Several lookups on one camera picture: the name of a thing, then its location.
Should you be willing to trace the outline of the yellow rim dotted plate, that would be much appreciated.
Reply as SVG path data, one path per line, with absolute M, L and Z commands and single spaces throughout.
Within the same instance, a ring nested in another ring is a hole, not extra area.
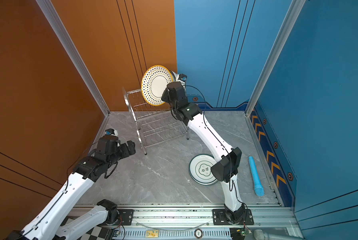
M 162 95 L 167 84 L 173 82 L 173 76 L 170 71 L 161 65 L 150 67 L 143 75 L 141 82 L 141 93 L 144 100 L 152 106 L 160 106 Z

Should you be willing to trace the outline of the chrome wire dish rack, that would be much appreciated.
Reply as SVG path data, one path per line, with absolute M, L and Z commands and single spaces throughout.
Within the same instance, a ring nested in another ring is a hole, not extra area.
M 171 115 L 170 105 L 153 106 L 146 102 L 140 89 L 122 88 L 125 104 L 137 128 L 143 153 L 147 148 L 182 136 L 190 138 L 189 128 Z

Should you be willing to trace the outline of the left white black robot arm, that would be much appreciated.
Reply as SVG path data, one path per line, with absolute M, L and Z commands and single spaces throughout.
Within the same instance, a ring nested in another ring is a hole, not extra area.
M 91 150 L 74 166 L 66 183 L 45 208 L 21 231 L 14 230 L 8 240 L 77 240 L 97 225 L 121 224 L 117 204 L 109 200 L 99 201 L 93 209 L 69 224 L 62 222 L 83 194 L 101 177 L 108 178 L 109 168 L 116 168 L 119 160 L 136 153 L 135 143 L 121 143 L 108 130 Z

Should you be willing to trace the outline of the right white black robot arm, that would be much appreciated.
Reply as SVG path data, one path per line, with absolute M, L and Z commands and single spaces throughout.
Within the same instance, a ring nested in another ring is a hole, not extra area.
M 181 83 L 167 84 L 162 101 L 171 106 L 174 116 L 194 131 L 211 151 L 216 160 L 211 172 L 222 184 L 226 218 L 232 225 L 243 222 L 248 216 L 248 210 L 241 199 L 237 184 L 242 151 L 224 141 L 207 121 L 205 112 L 197 104 L 188 101 Z

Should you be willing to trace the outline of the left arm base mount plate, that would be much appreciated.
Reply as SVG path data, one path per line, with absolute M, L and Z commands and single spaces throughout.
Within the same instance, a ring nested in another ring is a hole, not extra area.
M 133 209 L 118 209 L 117 210 L 117 218 L 114 222 L 114 226 L 131 226 L 134 217 Z

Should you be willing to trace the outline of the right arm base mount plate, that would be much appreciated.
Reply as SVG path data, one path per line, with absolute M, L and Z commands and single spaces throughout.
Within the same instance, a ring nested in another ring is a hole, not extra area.
M 222 225 L 253 226 L 255 224 L 254 217 L 250 209 L 244 210 L 241 220 L 238 223 L 234 223 L 234 224 L 228 220 L 225 209 L 213 209 L 212 214 L 213 214 L 213 224 L 215 226 L 222 226 Z

